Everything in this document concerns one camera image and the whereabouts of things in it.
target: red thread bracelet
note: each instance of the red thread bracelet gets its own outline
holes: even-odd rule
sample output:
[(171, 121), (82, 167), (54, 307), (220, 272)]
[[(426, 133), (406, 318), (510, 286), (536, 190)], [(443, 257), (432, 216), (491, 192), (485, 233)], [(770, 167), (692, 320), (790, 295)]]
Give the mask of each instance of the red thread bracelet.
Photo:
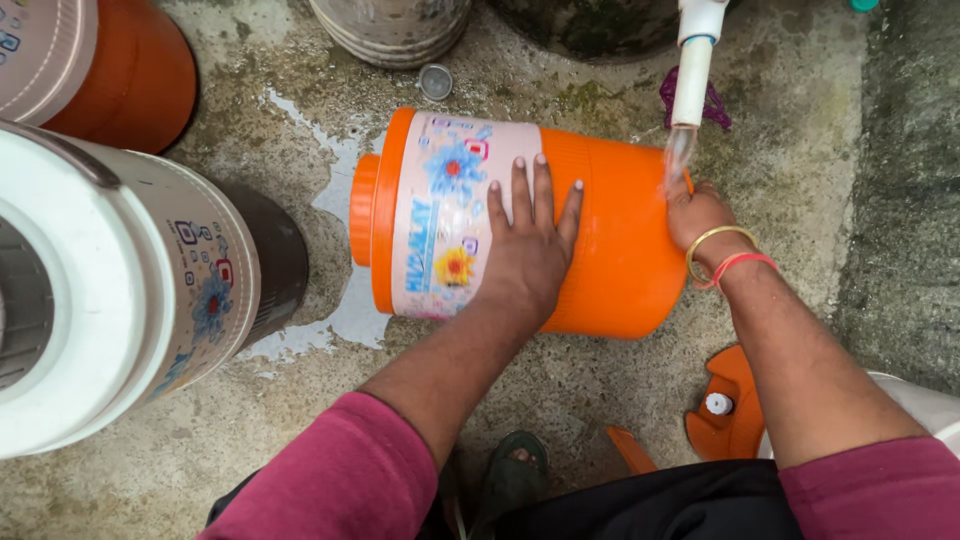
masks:
[(706, 290), (709, 288), (717, 287), (717, 290), (723, 294), (723, 289), (720, 288), (720, 278), (723, 277), (724, 272), (730, 269), (731, 266), (737, 264), (738, 262), (743, 262), (745, 260), (759, 260), (760, 262), (766, 262), (773, 267), (774, 270), (780, 271), (777, 267), (777, 264), (773, 259), (763, 255), (762, 253), (737, 253), (733, 254), (723, 260), (720, 264), (717, 265), (716, 271), (713, 272), (713, 279), (709, 282), (700, 284), (694, 282), (694, 286), (701, 290)]

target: hand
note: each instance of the hand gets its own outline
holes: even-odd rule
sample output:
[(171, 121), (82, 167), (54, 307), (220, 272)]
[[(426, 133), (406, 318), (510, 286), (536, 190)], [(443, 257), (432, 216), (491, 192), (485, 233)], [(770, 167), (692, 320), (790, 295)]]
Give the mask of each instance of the hand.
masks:
[(511, 181), (514, 225), (503, 209), (500, 183), (487, 192), (493, 244), (483, 282), (474, 303), (492, 302), (504, 314), (517, 315), (530, 331), (546, 322), (557, 306), (560, 286), (573, 260), (573, 245), (580, 228), (584, 184), (575, 182), (566, 194), (564, 211), (553, 224), (553, 181), (546, 157), (534, 159), (534, 200), (530, 202), (527, 168), (523, 158), (514, 161)]
[[(667, 187), (667, 226), (670, 235), (684, 253), (701, 236), (711, 229), (736, 225), (730, 206), (717, 193), (710, 181), (702, 181), (693, 187), (691, 194), (685, 182)], [(749, 238), (735, 231), (717, 233), (697, 246), (693, 259), (702, 264), (712, 276), (717, 265), (731, 255), (756, 253)]]

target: maroon shirt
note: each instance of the maroon shirt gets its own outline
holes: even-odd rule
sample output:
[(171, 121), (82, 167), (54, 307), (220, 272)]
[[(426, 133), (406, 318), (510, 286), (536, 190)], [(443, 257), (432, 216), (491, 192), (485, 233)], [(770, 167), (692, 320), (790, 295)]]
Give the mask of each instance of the maroon shirt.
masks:
[[(808, 540), (960, 538), (960, 460), (899, 439), (780, 471)], [(414, 538), (437, 492), (420, 436), (392, 409), (340, 398), (278, 454), (198, 540)]]

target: foot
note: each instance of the foot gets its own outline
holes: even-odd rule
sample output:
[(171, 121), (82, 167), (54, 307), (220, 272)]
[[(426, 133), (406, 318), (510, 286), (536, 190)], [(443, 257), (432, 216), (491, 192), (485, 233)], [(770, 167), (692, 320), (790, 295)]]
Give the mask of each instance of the foot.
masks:
[(497, 518), (542, 500), (546, 489), (547, 456), (543, 444), (525, 431), (509, 433), (493, 451), (477, 521), (469, 538), (491, 538)]

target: orange water jug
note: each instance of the orange water jug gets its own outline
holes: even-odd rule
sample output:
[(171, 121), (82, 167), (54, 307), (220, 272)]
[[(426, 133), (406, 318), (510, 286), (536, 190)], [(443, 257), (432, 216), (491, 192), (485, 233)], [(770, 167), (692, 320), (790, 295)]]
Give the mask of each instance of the orange water jug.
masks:
[(196, 68), (151, 0), (0, 4), (0, 118), (149, 154), (183, 130)]
[(509, 185), (513, 160), (540, 152), (555, 218), (570, 186), (585, 186), (573, 265), (542, 330), (628, 339), (653, 331), (686, 280), (667, 230), (661, 149), (406, 108), (394, 113), (382, 155), (360, 159), (350, 193), (350, 250), (371, 267), (377, 309), (443, 319), (463, 308), (490, 252), (487, 188)]

